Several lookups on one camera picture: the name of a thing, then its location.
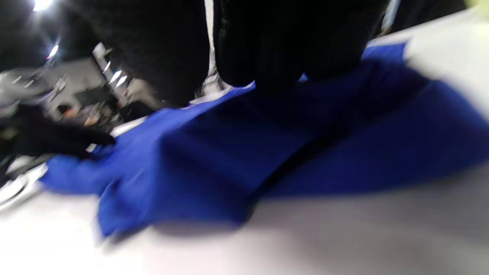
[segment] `light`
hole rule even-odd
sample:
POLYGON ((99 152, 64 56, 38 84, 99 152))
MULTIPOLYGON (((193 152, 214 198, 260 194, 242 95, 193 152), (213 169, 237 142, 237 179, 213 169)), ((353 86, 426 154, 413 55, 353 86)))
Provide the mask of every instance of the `light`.
POLYGON ((51 4, 53 3, 53 0, 36 0, 36 4, 34 5, 33 11, 42 11, 47 9, 51 4))
POLYGON ((115 87, 119 87, 122 85, 122 83, 124 83, 124 81, 126 81, 126 78, 127 78, 127 75, 124 75, 123 77, 121 77, 121 79, 119 79, 119 81, 117 82, 117 84, 115 85, 115 87))
POLYGON ((107 63, 107 66, 105 66, 105 69, 104 69, 104 71, 102 73, 106 72, 109 69, 110 65, 111 65, 111 62, 109 61, 107 63))
POLYGON ((114 81, 116 81, 119 78, 119 76, 121 75, 121 73, 122 73, 121 70, 116 71, 114 73, 114 76, 112 77, 112 79, 109 81, 109 84, 112 83, 112 82, 114 82, 114 81))
POLYGON ((59 48, 58 45, 54 46, 53 49, 51 50, 51 52, 49 53, 49 56, 46 57, 46 59, 50 59, 51 57, 53 57, 56 54, 56 52, 58 51, 58 48, 59 48))

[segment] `blue fabric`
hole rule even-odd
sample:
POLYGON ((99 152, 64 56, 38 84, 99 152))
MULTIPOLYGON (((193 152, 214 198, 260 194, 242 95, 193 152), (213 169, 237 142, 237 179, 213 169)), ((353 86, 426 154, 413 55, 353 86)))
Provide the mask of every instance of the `blue fabric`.
POLYGON ((267 198, 372 192, 426 183, 489 159, 489 127, 451 87, 402 61, 404 45, 365 51, 351 73, 267 96, 236 89, 162 110, 98 161, 56 156, 48 190, 100 196, 105 236, 175 220, 243 223, 249 196, 341 117, 350 133, 283 178, 267 198))

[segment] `black object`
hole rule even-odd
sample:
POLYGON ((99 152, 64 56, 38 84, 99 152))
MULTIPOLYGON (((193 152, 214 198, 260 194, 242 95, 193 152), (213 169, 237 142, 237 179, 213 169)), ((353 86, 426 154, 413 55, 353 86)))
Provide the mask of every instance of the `black object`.
POLYGON ((115 144, 115 139, 102 131, 54 122, 37 106, 19 105, 11 120, 18 131, 12 146, 16 155, 65 154, 90 159, 85 151, 90 144, 115 144))
POLYGON ((292 87, 303 72, 322 81, 354 68, 388 0, 216 0, 216 65, 224 81, 292 87))
POLYGON ((72 0, 74 9, 113 48, 111 61, 148 81, 160 100, 182 107, 209 70, 203 0, 72 0))
POLYGON ((106 92, 101 87, 89 89, 75 94, 76 99, 83 107, 94 105, 97 103, 105 103, 112 100, 113 95, 106 92))
POLYGON ((155 111, 141 101, 131 102, 119 110, 125 122, 151 115, 155 111))
POLYGON ((416 26, 466 8, 464 0, 400 0, 390 32, 416 26))

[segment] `white surface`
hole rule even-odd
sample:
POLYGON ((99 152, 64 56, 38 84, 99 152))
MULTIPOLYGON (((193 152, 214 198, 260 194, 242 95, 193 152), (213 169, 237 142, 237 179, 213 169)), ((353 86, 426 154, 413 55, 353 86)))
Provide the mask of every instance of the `white surface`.
MULTIPOLYGON (((411 64, 466 88, 489 114, 486 30, 469 11, 376 43, 414 36, 411 64)), ((52 275, 486 275, 488 181, 489 164, 394 193, 265 202, 237 231, 165 226, 121 243, 100 239, 96 197, 45 193, 0 216, 0 268, 52 275)))

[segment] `black pants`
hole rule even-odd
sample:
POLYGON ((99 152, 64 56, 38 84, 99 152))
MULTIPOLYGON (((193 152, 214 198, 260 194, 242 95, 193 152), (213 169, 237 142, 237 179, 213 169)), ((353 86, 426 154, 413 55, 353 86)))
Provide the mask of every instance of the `black pants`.
POLYGON ((391 32, 466 9, 463 0, 401 0, 391 32))

